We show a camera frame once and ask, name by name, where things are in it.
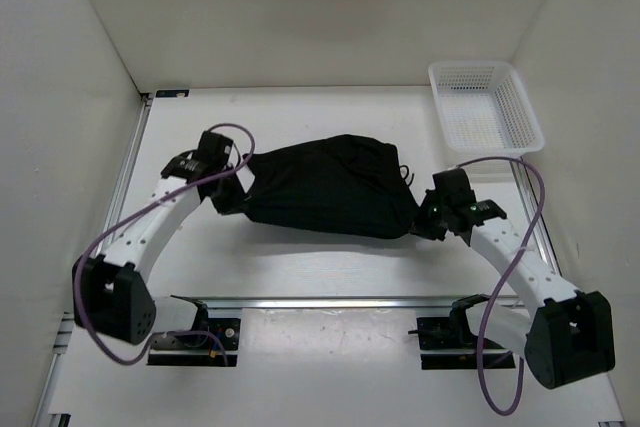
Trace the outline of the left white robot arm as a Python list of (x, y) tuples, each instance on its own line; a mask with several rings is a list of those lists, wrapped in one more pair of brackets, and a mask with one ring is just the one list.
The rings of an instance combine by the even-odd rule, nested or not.
[(147, 287), (151, 271), (183, 221), (220, 183), (245, 168), (252, 155), (231, 164), (234, 142), (213, 126), (196, 149), (173, 157), (163, 168), (148, 203), (104, 232), (112, 241), (104, 249), (93, 241), (72, 274), (74, 319), (99, 349), (123, 364), (106, 338), (149, 347), (156, 335), (175, 335), (188, 347), (206, 342), (210, 324), (203, 305), (186, 297), (153, 297)]

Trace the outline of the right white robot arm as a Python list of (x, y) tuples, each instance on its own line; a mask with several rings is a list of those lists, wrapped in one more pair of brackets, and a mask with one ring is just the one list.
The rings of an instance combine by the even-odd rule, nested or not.
[(608, 300), (554, 273), (501, 207), (477, 200), (464, 170), (436, 173), (433, 181), (414, 233), (428, 240), (460, 237), (505, 276), (526, 310), (518, 314), (483, 294), (459, 299), (449, 314), (452, 340), (470, 347), (485, 335), (523, 358), (547, 389), (611, 371), (615, 348)]

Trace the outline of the black shorts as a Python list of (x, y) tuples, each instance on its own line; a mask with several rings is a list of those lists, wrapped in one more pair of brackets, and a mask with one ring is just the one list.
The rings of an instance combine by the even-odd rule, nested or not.
[(343, 134), (252, 156), (254, 182), (241, 207), (251, 221), (315, 232), (398, 239), (419, 206), (398, 149)]

